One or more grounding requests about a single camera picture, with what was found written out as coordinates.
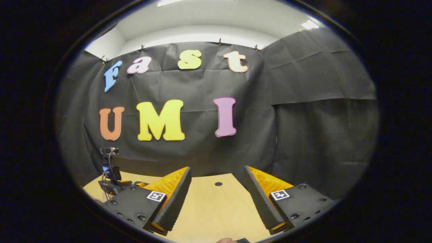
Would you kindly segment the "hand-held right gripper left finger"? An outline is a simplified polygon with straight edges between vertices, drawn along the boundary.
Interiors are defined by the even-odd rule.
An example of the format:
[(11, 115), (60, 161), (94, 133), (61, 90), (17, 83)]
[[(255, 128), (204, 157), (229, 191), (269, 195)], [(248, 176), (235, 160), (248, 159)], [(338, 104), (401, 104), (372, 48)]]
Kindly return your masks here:
[(112, 195), (101, 206), (125, 223), (165, 236), (179, 217), (191, 179), (190, 167), (184, 167), (150, 184), (101, 181)]

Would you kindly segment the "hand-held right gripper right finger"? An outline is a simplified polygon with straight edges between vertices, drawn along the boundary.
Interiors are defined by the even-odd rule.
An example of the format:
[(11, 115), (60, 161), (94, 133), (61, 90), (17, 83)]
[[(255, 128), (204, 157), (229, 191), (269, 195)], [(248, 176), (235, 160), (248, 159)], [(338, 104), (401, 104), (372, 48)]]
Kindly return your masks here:
[(244, 183), (271, 235), (315, 220), (339, 203), (306, 183), (294, 186), (251, 166), (244, 167)]

